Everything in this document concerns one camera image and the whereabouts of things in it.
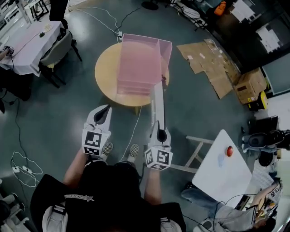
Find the white table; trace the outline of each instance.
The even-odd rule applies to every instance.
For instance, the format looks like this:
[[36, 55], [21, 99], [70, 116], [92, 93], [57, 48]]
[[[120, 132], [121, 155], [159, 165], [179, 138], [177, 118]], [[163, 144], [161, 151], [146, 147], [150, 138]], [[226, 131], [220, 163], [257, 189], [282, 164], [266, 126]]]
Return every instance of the white table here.
[[[227, 148], [234, 152], [228, 157]], [[232, 197], [245, 194], [252, 174], [235, 144], [221, 130], [198, 168], [192, 183], [216, 201], [225, 203]], [[234, 197], [228, 206], [236, 207], [242, 198]]]
[[[35, 6], [36, 4], [38, 4], [41, 9], [42, 9], [42, 12], [40, 13], [40, 15], [37, 15], [37, 12], [36, 12], [36, 9], [35, 9]], [[49, 12], [49, 10], [47, 9], [45, 3], [43, 2], [43, 0], [33, 0], [31, 2], [29, 2], [25, 7], [24, 7], [25, 10], [30, 10], [31, 12], [31, 17], [32, 17], [32, 21], [33, 21], [33, 18], [35, 17], [37, 19], [37, 21], [39, 21], [39, 19], [46, 13]]]
[[[47, 24], [51, 24], [52, 29], [40, 38], [39, 34]], [[28, 28], [26, 25], [19, 28], [6, 43], [15, 49], [12, 55], [14, 68], [10, 57], [1, 60], [0, 66], [6, 70], [13, 68], [18, 75], [33, 73], [39, 77], [39, 61], [57, 40], [61, 25], [60, 21], [35, 22]]]

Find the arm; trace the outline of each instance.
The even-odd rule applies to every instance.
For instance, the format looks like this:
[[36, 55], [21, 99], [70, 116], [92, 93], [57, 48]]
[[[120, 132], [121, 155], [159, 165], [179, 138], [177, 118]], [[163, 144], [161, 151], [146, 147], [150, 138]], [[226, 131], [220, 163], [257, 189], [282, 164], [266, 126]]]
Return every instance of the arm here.
[[275, 188], [277, 188], [278, 185], [279, 185], [278, 183], [275, 183], [275, 184], [271, 185], [270, 187], [268, 187], [268, 188], [266, 188], [266, 189], [260, 191], [260, 192], [255, 196], [255, 198], [254, 198], [254, 200], [253, 200], [251, 206], [253, 206], [253, 205], [259, 205], [260, 202], [261, 202], [261, 200], [265, 199], [266, 195], [267, 195], [268, 193], [272, 192]]
[[77, 152], [76, 157], [69, 166], [67, 172], [64, 175], [63, 183], [75, 189], [78, 187], [78, 183], [82, 177], [82, 173], [85, 169], [87, 162], [87, 155], [82, 152], [82, 148]]
[[161, 204], [160, 171], [154, 169], [149, 170], [144, 199], [152, 205]]
[[0, 53], [0, 61], [7, 55], [9, 52], [9, 49], [6, 48], [3, 52]]

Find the cardboard sheet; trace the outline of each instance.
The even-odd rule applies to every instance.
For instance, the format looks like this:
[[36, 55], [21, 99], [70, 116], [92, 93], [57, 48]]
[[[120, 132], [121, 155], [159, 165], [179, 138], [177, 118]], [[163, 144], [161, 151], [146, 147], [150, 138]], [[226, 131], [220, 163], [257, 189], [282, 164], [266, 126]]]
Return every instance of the cardboard sheet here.
[[232, 83], [236, 82], [240, 73], [235, 65], [218, 48], [212, 39], [205, 42], [179, 45], [177, 48], [182, 56], [188, 60], [195, 74], [205, 72], [211, 85], [221, 99], [232, 90]]

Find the pink plastic bin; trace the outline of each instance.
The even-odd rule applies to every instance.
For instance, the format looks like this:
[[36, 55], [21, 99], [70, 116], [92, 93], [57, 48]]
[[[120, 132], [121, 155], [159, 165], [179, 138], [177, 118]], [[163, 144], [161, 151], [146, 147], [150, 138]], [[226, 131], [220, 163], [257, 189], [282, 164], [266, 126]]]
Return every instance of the pink plastic bin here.
[[165, 76], [171, 51], [169, 41], [124, 34], [117, 93], [149, 95], [150, 89]]

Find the hand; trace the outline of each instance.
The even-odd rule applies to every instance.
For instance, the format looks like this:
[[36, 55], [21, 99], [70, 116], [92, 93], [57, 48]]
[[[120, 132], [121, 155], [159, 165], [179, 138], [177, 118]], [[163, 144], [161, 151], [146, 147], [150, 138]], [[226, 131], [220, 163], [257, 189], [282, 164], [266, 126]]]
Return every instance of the hand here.
[[14, 53], [14, 48], [13, 47], [9, 47], [9, 46], [5, 46], [4, 47], [4, 51], [7, 50], [7, 56], [12, 56], [12, 54]]
[[283, 183], [282, 183], [282, 180], [280, 179], [278, 182], [278, 188], [282, 189], [283, 188]]

